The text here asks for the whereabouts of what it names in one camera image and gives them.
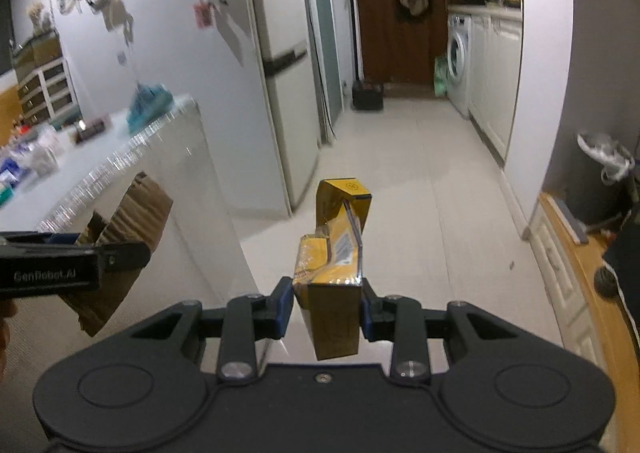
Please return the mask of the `person's left hand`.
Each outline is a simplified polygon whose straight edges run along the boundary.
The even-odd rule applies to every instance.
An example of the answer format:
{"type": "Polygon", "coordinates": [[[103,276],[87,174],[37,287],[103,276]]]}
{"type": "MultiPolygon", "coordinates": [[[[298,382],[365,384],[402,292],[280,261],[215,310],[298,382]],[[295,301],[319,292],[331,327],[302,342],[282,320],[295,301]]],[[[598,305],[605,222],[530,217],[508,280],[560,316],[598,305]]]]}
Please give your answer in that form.
{"type": "Polygon", "coordinates": [[[17,313],[17,306],[13,299],[2,300],[0,303],[0,379],[6,374],[6,349],[11,340],[9,320],[17,313]]]}

